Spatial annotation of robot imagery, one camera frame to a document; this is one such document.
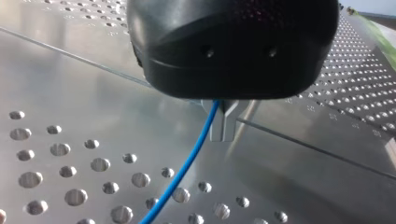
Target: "circular hole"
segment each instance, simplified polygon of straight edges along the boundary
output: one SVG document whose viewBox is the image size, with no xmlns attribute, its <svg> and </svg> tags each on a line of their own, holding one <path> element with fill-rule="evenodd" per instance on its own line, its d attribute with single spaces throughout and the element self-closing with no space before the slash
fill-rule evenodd
<svg viewBox="0 0 396 224">
<path fill-rule="evenodd" d="M 7 219 L 7 214 L 3 209 L 0 209 L 0 224 L 4 224 Z"/>
<path fill-rule="evenodd" d="M 132 209 L 127 206 L 118 206 L 111 210 L 111 219 L 118 224 L 129 223 L 133 216 Z"/>
<path fill-rule="evenodd" d="M 95 224 L 95 221 L 90 218 L 84 218 L 80 220 L 77 224 Z"/>
<path fill-rule="evenodd" d="M 35 156 L 33 150 L 22 150 L 17 153 L 18 160 L 29 161 Z"/>
<path fill-rule="evenodd" d="M 70 152 L 70 146 L 64 143 L 54 144 L 49 148 L 49 150 L 54 156 L 64 156 Z"/>
<path fill-rule="evenodd" d="M 132 183 L 138 188 L 143 188 L 149 184 L 149 176 L 143 173 L 137 173 L 132 176 Z"/>
<path fill-rule="evenodd" d="M 172 177 L 174 174 L 175 174 L 175 171 L 172 170 L 171 168 L 165 167 L 165 168 L 163 168 L 163 169 L 161 170 L 161 175 L 162 175 L 163 177 L 165 177 L 165 178 L 170 178 L 170 177 Z"/>
<path fill-rule="evenodd" d="M 64 166 L 61 168 L 61 170 L 59 170 L 59 175 L 64 178 L 72 177 L 76 173 L 77 173 L 77 170 L 73 166 Z"/>
<path fill-rule="evenodd" d="M 70 189 L 64 195 L 64 200 L 70 206 L 79 206 L 87 201 L 88 195 L 87 192 L 83 189 Z"/>
<path fill-rule="evenodd" d="M 102 186 L 102 190 L 106 194 L 113 194 L 119 190 L 119 185 L 114 182 L 107 182 Z"/>
<path fill-rule="evenodd" d="M 47 128 L 47 132 L 49 134 L 57 134 L 57 133 L 60 133 L 61 131 L 62 131 L 62 128 L 61 128 L 61 126 L 58 126 L 58 125 L 51 125 Z"/>
<path fill-rule="evenodd" d="M 284 212 L 275 212 L 275 218 L 281 223 L 286 223 L 288 221 L 288 216 Z"/>
<path fill-rule="evenodd" d="M 215 51 L 212 49 L 211 46 L 209 45 L 203 45 L 201 46 L 201 53 L 206 57 L 206 58 L 211 58 L 215 54 Z"/>
<path fill-rule="evenodd" d="M 84 146 L 85 146 L 85 148 L 88 148 L 88 149 L 95 149 L 95 148 L 99 147 L 99 142 L 97 140 L 90 139 L 84 143 Z"/>
<path fill-rule="evenodd" d="M 201 192 L 208 193 L 208 192 L 210 192 L 212 190 L 212 186 L 209 183 L 207 183 L 207 182 L 200 182 L 198 184 L 198 189 Z"/>
<path fill-rule="evenodd" d="M 217 203 L 214 208 L 216 217 L 220 219 L 226 219 L 230 216 L 230 208 L 224 203 Z"/>
<path fill-rule="evenodd" d="M 189 224 L 204 224 L 204 218 L 198 214 L 189 215 Z"/>
<path fill-rule="evenodd" d="M 18 182 L 20 186 L 31 189 L 39 185 L 43 181 L 43 175 L 38 172 L 27 172 L 20 176 Z"/>
<path fill-rule="evenodd" d="M 110 167 L 110 162 L 106 159 L 96 158 L 91 162 L 91 168 L 96 172 L 106 171 Z"/>
<path fill-rule="evenodd" d="M 156 198 L 150 198 L 146 200 L 146 207 L 147 209 L 151 209 L 154 207 L 154 205 L 158 202 L 158 199 Z"/>
<path fill-rule="evenodd" d="M 36 216 L 44 213 L 48 208 L 49 206 L 44 201 L 32 201 L 26 205 L 25 210 L 30 215 Z"/>
<path fill-rule="evenodd" d="M 22 128 L 14 129 L 9 133 L 9 136 L 16 141 L 26 140 L 30 135 L 32 135 L 32 132 L 29 129 Z"/>
<path fill-rule="evenodd" d="M 137 157 L 135 154 L 131 154 L 131 153 L 126 153 L 122 156 L 122 159 L 126 162 L 126 163 L 134 163 L 137 161 Z"/>
<path fill-rule="evenodd" d="M 11 113 L 9 113 L 9 117 L 11 119 L 23 119 L 24 113 L 22 111 L 12 111 Z"/>
<path fill-rule="evenodd" d="M 246 197 L 237 197 L 236 203 L 241 207 L 247 208 L 250 204 L 250 201 Z"/>
<path fill-rule="evenodd" d="M 177 188 L 172 194 L 172 198 L 178 203 L 186 203 L 190 199 L 190 194 L 186 189 Z"/>
<path fill-rule="evenodd" d="M 265 221 L 264 219 L 256 218 L 253 220 L 253 224 L 268 224 L 268 222 Z"/>
</svg>

